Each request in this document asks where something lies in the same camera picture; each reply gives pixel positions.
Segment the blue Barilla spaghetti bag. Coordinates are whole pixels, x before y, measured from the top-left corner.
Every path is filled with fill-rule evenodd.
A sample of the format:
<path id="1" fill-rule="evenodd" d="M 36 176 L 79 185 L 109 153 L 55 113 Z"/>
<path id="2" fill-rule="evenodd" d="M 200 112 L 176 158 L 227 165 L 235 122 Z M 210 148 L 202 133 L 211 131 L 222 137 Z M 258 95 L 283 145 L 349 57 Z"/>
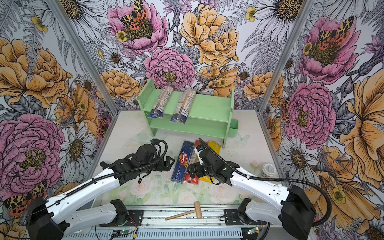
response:
<path id="1" fill-rule="evenodd" d="M 184 141 L 171 177 L 172 182 L 181 184 L 184 181 L 194 147 L 195 143 Z"/>

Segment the yellow spaghetti bag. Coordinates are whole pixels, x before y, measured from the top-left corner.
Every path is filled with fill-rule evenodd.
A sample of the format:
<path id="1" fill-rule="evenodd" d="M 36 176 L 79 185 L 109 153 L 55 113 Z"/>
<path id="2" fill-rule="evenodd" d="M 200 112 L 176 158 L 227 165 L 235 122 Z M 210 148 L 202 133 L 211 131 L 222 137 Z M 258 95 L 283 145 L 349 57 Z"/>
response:
<path id="1" fill-rule="evenodd" d="M 215 153 L 217 153 L 217 154 L 220 153 L 221 145 L 219 145 L 218 143 L 216 143 L 214 141 L 208 141 L 208 145 L 211 149 L 214 150 Z M 209 176 L 201 177 L 200 180 L 203 182 L 211 183 L 211 179 Z"/>

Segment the red-ended clear spaghetti bag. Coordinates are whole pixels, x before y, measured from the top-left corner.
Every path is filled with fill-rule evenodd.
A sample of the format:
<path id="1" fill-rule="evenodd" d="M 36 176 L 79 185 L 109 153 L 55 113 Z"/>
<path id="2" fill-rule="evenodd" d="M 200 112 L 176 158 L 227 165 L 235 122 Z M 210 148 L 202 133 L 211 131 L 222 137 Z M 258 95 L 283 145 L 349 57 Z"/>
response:
<path id="1" fill-rule="evenodd" d="M 199 162 L 199 159 L 198 159 L 197 154 L 195 152 L 195 149 L 198 147 L 198 145 L 200 145 L 200 141 L 196 140 L 194 148 L 192 150 L 191 159 L 189 160 L 188 167 L 191 166 L 192 164 L 195 164 L 195 163 Z M 191 178 L 189 172 L 187 172 L 186 176 L 184 178 L 184 182 L 190 183 L 190 184 L 194 184 L 194 185 L 198 185 L 199 184 L 199 179 L 198 178 Z"/>

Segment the clear spaghetti bag dark end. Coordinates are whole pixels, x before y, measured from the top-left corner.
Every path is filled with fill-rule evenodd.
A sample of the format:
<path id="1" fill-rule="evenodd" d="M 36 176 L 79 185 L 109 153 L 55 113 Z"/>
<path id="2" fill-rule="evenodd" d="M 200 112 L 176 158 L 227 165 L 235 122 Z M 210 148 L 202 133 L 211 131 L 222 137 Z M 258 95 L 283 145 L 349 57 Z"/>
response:
<path id="1" fill-rule="evenodd" d="M 156 103 L 154 104 L 152 110 L 149 113 L 150 119 L 153 119 L 153 118 L 162 119 L 164 117 L 164 109 L 174 90 L 175 88 L 173 85 L 166 85 L 165 87 L 162 88 Z"/>

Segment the clear spaghetti bag white label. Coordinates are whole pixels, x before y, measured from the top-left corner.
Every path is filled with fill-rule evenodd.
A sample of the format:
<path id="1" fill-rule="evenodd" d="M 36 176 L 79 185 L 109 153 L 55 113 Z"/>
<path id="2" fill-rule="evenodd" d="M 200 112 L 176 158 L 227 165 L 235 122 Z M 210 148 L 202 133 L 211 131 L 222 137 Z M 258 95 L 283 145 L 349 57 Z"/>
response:
<path id="1" fill-rule="evenodd" d="M 183 92 L 178 102 L 178 105 L 174 111 L 174 114 L 171 117 L 172 123 L 186 123 L 196 94 L 197 91 L 193 89 L 188 89 Z"/>

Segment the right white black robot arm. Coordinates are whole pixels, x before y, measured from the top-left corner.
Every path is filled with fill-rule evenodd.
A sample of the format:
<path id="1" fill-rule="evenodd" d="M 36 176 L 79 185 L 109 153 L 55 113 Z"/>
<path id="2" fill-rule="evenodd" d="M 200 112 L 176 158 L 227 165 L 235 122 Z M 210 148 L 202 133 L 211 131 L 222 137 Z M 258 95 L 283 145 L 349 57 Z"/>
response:
<path id="1" fill-rule="evenodd" d="M 201 145 L 194 149 L 194 153 L 199 160 L 187 168 L 192 178 L 208 176 L 218 184 L 246 191 L 264 201 L 260 204 L 250 199 L 243 200 L 238 215 L 244 224 L 260 221 L 280 225 L 294 238 L 308 239 L 316 211 L 301 188 L 255 180 L 255 176 L 244 168 L 231 161 L 224 163 L 218 154 Z"/>

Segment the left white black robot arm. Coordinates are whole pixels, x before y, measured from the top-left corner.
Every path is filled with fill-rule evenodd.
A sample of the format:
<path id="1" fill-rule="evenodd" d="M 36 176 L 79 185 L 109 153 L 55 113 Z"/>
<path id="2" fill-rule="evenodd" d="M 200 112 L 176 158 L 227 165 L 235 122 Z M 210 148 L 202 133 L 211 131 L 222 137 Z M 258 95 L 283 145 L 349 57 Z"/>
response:
<path id="1" fill-rule="evenodd" d="M 134 154 L 108 164 L 101 162 L 102 172 L 63 194 L 43 199 L 38 197 L 30 204 L 27 213 L 27 230 L 31 240 L 60 240 L 63 237 L 97 225 L 122 226 L 132 222 L 121 200 L 112 200 L 101 207 L 81 210 L 98 196 L 125 183 L 143 180 L 152 171 L 163 171 L 167 161 L 168 144 L 153 139 L 138 148 Z"/>

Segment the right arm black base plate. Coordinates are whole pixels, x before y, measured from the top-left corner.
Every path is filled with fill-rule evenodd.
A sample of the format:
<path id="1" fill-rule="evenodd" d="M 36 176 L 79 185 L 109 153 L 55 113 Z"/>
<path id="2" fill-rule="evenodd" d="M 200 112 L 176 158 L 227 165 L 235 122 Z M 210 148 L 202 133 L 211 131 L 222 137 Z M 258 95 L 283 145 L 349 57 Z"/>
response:
<path id="1" fill-rule="evenodd" d="M 237 209 L 224 209 L 224 222 L 226 226 L 256 226 L 267 225 L 265 221 L 254 221 L 246 216 L 245 213 L 240 213 Z"/>

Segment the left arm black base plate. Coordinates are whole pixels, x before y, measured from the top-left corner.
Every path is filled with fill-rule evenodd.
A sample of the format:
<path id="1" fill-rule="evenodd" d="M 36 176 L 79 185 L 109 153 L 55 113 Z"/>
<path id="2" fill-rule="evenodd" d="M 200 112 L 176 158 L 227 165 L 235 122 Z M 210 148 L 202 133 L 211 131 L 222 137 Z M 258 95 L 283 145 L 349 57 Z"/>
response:
<path id="1" fill-rule="evenodd" d="M 100 227 L 140 227 L 143 219 L 143 210 L 128 210 L 125 217 L 117 216 L 111 223 L 100 224 Z"/>

